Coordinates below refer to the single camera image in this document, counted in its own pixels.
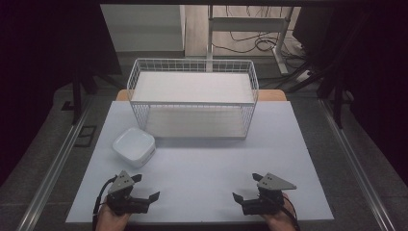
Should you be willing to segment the black stand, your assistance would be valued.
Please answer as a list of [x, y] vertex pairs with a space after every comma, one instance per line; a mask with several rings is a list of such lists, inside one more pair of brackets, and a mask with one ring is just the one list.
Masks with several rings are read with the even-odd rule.
[[72, 77], [73, 91], [73, 120], [76, 124], [82, 114], [82, 93], [81, 88], [84, 88], [87, 94], [96, 94], [97, 85], [93, 79], [92, 69], [85, 65], [79, 65]]

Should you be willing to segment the metal floor rail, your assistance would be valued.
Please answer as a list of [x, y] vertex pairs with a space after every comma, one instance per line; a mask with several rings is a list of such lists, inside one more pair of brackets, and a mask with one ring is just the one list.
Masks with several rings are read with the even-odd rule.
[[395, 225], [387, 209], [385, 208], [384, 203], [382, 202], [379, 194], [375, 190], [362, 165], [360, 164], [354, 149], [352, 148], [348, 138], [344, 133], [344, 130], [337, 125], [335, 119], [333, 118], [333, 111], [330, 107], [330, 104], [322, 99], [319, 99], [318, 103], [320, 104], [325, 117], [331, 129], [333, 130], [343, 153], [345, 154], [345, 158], [349, 164], [349, 167], [356, 178], [356, 181], [364, 195], [364, 198], [369, 204], [371, 212], [373, 213], [373, 216], [379, 228], [381, 229], [381, 231], [396, 231]]
[[80, 130], [83, 127], [86, 118], [88, 117], [89, 108], [92, 104], [93, 99], [93, 96], [87, 96], [85, 98], [82, 107], [82, 114], [79, 116], [77, 122], [70, 127], [70, 130], [66, 135], [61, 148], [59, 149], [44, 178], [39, 184], [33, 199], [31, 200], [15, 231], [33, 231], [36, 227], [38, 219], [40, 218], [46, 202], [49, 199], [58, 178], [60, 177], [69, 153], [79, 136]]

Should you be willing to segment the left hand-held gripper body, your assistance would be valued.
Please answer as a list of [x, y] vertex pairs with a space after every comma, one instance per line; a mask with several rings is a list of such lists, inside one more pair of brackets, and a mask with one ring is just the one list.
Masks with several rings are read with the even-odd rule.
[[146, 214], [150, 202], [148, 199], [134, 198], [131, 192], [136, 183], [125, 170], [122, 170], [108, 190], [106, 204], [117, 215]]

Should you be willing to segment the person's right hand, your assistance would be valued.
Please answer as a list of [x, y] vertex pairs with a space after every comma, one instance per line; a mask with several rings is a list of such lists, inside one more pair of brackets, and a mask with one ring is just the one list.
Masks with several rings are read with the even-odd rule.
[[[285, 193], [283, 196], [285, 197], [284, 208], [294, 216], [295, 211], [289, 197]], [[261, 215], [261, 217], [265, 220], [270, 231], [296, 231], [291, 218], [282, 211], [275, 215]]]

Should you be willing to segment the white power strip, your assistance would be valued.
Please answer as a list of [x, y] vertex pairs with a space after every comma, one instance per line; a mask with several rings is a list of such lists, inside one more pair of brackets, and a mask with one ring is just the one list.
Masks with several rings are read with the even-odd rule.
[[300, 82], [308, 79], [312, 74], [313, 74], [313, 72], [311, 70], [305, 70], [295, 80], [296, 80], [296, 82], [300, 83]]

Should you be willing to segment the person's left hand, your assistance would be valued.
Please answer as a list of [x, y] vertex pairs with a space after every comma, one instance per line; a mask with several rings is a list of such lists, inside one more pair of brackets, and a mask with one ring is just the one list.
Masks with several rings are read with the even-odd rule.
[[103, 204], [98, 212], [95, 231], [124, 231], [130, 216], [117, 216], [108, 205]]

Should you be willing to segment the white square bowl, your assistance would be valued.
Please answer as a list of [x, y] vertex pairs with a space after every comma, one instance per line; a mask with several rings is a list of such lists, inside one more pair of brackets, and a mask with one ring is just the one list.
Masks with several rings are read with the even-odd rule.
[[156, 143], [150, 134], [139, 128], [131, 127], [115, 139], [113, 149], [126, 163], [140, 168], [155, 153]]

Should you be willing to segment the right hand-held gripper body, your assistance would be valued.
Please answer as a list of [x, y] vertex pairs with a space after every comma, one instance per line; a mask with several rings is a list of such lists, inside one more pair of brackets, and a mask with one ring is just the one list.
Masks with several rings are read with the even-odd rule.
[[257, 182], [258, 197], [244, 200], [242, 211], [247, 215], [275, 215], [284, 206], [284, 190], [295, 190], [296, 185], [272, 173]]

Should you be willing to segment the wooden board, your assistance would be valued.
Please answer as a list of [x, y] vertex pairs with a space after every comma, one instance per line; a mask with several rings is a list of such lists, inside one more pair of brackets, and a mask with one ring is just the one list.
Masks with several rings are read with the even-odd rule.
[[[127, 90], [120, 90], [116, 101], [127, 101]], [[286, 101], [286, 94], [282, 90], [259, 90], [259, 101]]]

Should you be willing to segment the white cabinet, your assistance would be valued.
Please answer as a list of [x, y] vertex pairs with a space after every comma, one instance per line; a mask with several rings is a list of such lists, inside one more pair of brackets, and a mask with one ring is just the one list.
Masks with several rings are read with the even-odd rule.
[[116, 52], [185, 50], [184, 5], [101, 4]]

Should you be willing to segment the black floor frame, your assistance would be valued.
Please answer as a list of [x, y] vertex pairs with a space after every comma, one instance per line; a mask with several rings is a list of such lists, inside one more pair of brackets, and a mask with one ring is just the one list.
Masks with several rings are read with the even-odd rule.
[[74, 143], [75, 147], [90, 147], [95, 132], [96, 132], [96, 125], [85, 125], [81, 128], [80, 133]]

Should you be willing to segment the white desk frame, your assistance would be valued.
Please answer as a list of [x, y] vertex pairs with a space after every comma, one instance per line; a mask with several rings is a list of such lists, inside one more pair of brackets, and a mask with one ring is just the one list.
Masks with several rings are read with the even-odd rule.
[[282, 56], [282, 47], [293, 15], [293, 7], [289, 7], [284, 17], [214, 17], [214, 7], [208, 7], [208, 43], [206, 58], [213, 58], [213, 32], [263, 32], [278, 33], [272, 53], [282, 75], [288, 75], [289, 70]]

